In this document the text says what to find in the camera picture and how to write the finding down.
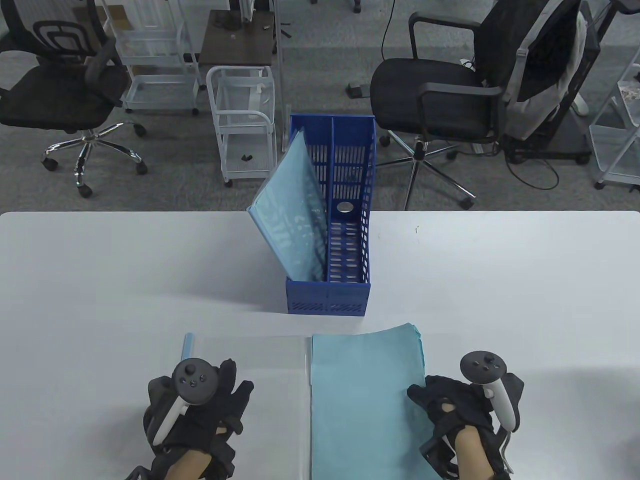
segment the chair seat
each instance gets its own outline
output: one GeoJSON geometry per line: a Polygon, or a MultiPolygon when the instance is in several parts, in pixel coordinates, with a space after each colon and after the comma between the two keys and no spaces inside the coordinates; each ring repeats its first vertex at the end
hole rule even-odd
{"type": "MultiPolygon", "coordinates": [[[[86,89],[85,71],[84,65],[32,68],[0,98],[0,123],[64,131],[100,127],[113,106],[86,89]]],[[[119,99],[129,86],[129,75],[125,67],[108,66],[100,83],[105,94],[119,99]]]]}
{"type": "MultiPolygon", "coordinates": [[[[384,130],[422,134],[417,92],[426,82],[482,87],[473,70],[457,63],[385,60],[371,79],[371,109],[378,125],[384,130]]],[[[472,140],[489,133],[490,103],[486,99],[430,93],[423,106],[430,135],[472,140]]]]}

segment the white table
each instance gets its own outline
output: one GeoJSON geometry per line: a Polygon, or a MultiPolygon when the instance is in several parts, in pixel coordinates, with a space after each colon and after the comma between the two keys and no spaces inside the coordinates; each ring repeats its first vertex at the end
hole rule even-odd
{"type": "Polygon", "coordinates": [[[5,214],[2,478],[118,480],[148,462],[141,385],[187,331],[412,322],[430,373],[460,378],[462,355],[488,349],[525,381],[514,479],[636,480],[639,239],[636,212],[374,212],[367,315],[294,317],[246,213],[5,214]]]}

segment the forearm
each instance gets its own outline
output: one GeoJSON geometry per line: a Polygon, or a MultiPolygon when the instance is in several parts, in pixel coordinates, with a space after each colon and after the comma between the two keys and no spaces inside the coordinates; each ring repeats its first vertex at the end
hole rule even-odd
{"type": "Polygon", "coordinates": [[[491,480],[493,469],[484,453],[476,427],[467,426],[456,437],[460,480],[491,480]]]}
{"type": "Polygon", "coordinates": [[[198,480],[211,462],[211,455],[189,450],[175,462],[164,480],[198,480]]]}

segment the chair base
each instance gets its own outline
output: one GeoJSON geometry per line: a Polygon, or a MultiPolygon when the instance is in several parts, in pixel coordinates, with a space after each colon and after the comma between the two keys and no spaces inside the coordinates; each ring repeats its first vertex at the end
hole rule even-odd
{"type": "Polygon", "coordinates": [[[45,150],[42,154],[42,164],[47,170],[53,172],[55,169],[57,169],[58,162],[53,158],[50,158],[49,155],[51,155],[53,152],[59,152],[60,150],[81,147],[82,149],[76,161],[76,167],[74,168],[74,176],[76,177],[76,187],[78,189],[78,193],[83,198],[89,198],[93,194],[93,190],[91,190],[91,188],[84,183],[84,170],[86,167],[86,163],[91,156],[91,152],[95,147],[107,147],[112,150],[116,150],[117,152],[120,152],[127,157],[130,157],[136,164],[136,173],[138,175],[145,175],[148,172],[148,168],[140,155],[127,147],[123,147],[122,145],[119,145],[117,143],[104,140],[104,137],[115,132],[123,125],[127,124],[133,125],[136,135],[138,135],[139,137],[146,135],[147,131],[142,125],[131,121],[118,122],[117,124],[113,124],[112,126],[107,127],[99,132],[95,132],[94,130],[83,130],[82,138],[54,143],[49,148],[47,148],[47,150],[45,150]]]}
{"type": "Polygon", "coordinates": [[[462,209],[469,210],[474,205],[476,196],[473,193],[471,193],[469,190],[464,188],[461,184],[456,182],[446,173],[438,170],[438,168],[436,168],[428,160],[431,157],[441,155],[445,152],[448,152],[447,157],[455,158],[455,155],[457,154],[457,151],[455,151],[455,148],[458,148],[459,145],[448,145],[444,148],[440,148],[438,150],[434,150],[433,152],[427,153],[424,150],[426,150],[428,142],[419,141],[418,145],[420,145],[420,147],[414,150],[413,148],[409,147],[409,145],[407,145],[395,132],[388,130],[387,135],[388,136],[383,136],[380,138],[380,145],[382,145],[383,147],[387,147],[390,144],[390,140],[393,139],[409,156],[405,158],[400,158],[398,160],[393,160],[391,162],[379,163],[376,165],[376,168],[387,168],[390,166],[407,165],[407,164],[410,164],[412,166],[411,176],[409,177],[409,185],[407,186],[406,194],[404,196],[403,210],[407,210],[407,207],[409,205],[409,200],[411,199],[411,194],[413,193],[413,185],[415,184],[415,178],[418,175],[418,171],[420,170],[421,166],[425,166],[426,168],[429,169],[431,173],[433,173],[440,179],[444,180],[446,183],[456,188],[457,190],[461,191],[465,195],[465,198],[458,203],[458,205],[460,205],[462,209]]]}

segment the light blue folder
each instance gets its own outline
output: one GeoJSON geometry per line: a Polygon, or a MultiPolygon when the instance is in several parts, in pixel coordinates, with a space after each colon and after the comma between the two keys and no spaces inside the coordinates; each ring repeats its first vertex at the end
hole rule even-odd
{"type": "Polygon", "coordinates": [[[439,480],[419,447],[433,424],[406,396],[424,386],[411,324],[312,341],[312,480],[439,480]]]}
{"type": "Polygon", "coordinates": [[[291,280],[324,280],[326,206],[303,131],[247,211],[291,280]]]}

